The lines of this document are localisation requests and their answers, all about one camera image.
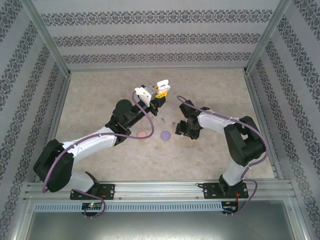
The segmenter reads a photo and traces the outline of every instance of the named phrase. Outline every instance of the patterned wallpaper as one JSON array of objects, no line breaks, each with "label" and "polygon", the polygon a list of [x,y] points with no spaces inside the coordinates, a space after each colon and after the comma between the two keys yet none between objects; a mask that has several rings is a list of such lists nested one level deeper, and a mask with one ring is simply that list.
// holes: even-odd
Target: patterned wallpaper
[{"label": "patterned wallpaper", "polygon": [[0,240],[33,180],[65,79],[18,0],[0,2]]},{"label": "patterned wallpaper", "polygon": [[245,67],[279,0],[35,0],[71,70]]},{"label": "patterned wallpaper", "polygon": [[320,7],[293,0],[251,73],[284,176],[320,239]]}]

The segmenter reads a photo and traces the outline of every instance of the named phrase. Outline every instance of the pink disc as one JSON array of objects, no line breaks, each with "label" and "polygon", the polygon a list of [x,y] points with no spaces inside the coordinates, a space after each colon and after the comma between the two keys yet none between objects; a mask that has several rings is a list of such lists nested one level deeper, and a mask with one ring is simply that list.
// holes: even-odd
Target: pink disc
[{"label": "pink disc", "polygon": [[140,131],[140,132],[138,132],[138,134],[137,134],[136,136],[137,136],[137,137],[140,137],[140,138],[146,137],[146,136],[147,136],[147,133],[146,133],[145,131]]}]

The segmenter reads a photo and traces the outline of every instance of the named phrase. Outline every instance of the purple disc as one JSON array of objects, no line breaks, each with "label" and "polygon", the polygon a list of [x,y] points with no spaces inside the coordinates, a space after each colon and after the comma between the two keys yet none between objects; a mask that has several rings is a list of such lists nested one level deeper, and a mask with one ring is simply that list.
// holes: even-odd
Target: purple disc
[{"label": "purple disc", "polygon": [[170,132],[168,132],[168,131],[163,131],[163,132],[161,133],[161,138],[162,138],[163,140],[169,140],[170,137],[171,137],[171,134],[170,134]]}]

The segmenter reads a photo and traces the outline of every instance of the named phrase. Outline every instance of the robotic arm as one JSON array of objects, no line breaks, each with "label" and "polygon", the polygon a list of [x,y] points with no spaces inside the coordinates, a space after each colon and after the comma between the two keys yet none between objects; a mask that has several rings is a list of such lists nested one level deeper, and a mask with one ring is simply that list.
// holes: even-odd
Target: robotic arm
[{"label": "robotic arm", "polygon": [[[157,116],[158,108],[166,102],[170,89],[168,83],[168,80],[163,80],[158,82],[157,86],[142,85],[135,88],[135,94],[140,99],[137,104],[146,113],[151,112],[154,116]],[[49,174],[46,186],[50,192],[68,188],[96,196],[99,188],[98,181],[89,172],[84,173],[74,170],[74,163],[104,148],[111,148],[122,143],[131,134],[129,128],[144,116],[145,113],[137,105],[132,105],[127,99],[122,99],[116,104],[110,121],[100,130],[72,141],[60,143],[54,139],[48,142],[33,170],[43,182]],[[65,153],[50,173],[50,168],[63,151]]]},{"label": "robotic arm", "polygon": [[[186,100],[185,103],[193,106],[190,100]],[[175,130],[177,135],[196,140],[200,135],[200,130],[204,128],[225,134],[229,153],[233,159],[227,170],[219,178],[219,189],[226,196],[234,186],[242,182],[246,170],[252,162],[266,151],[266,146],[252,129],[230,119],[209,114],[214,112],[208,107],[202,107],[201,109],[209,113],[201,112],[184,103],[179,108],[187,120],[182,120],[177,124]],[[255,122],[249,116],[234,119],[258,130]]]}]

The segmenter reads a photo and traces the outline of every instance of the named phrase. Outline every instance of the beige floor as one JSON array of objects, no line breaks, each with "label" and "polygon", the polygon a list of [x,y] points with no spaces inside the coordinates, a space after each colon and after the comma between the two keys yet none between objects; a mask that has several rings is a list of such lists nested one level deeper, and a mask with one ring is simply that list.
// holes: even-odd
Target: beige floor
[{"label": "beige floor", "polygon": [[[119,100],[131,100],[134,88],[164,79],[169,79],[171,89],[154,118],[154,135],[103,149],[75,164],[75,169],[89,171],[99,181],[219,178],[231,161],[225,136],[205,129],[198,140],[175,135],[172,122],[184,119],[176,95],[191,99],[196,106],[232,117],[248,115],[257,122],[241,69],[74,73],[56,138],[65,142],[97,131],[109,121]],[[134,136],[138,131],[150,132],[148,120],[143,120],[131,128]],[[162,140],[162,131],[169,131],[171,139]],[[269,160],[253,167],[246,177],[273,178]]]}]

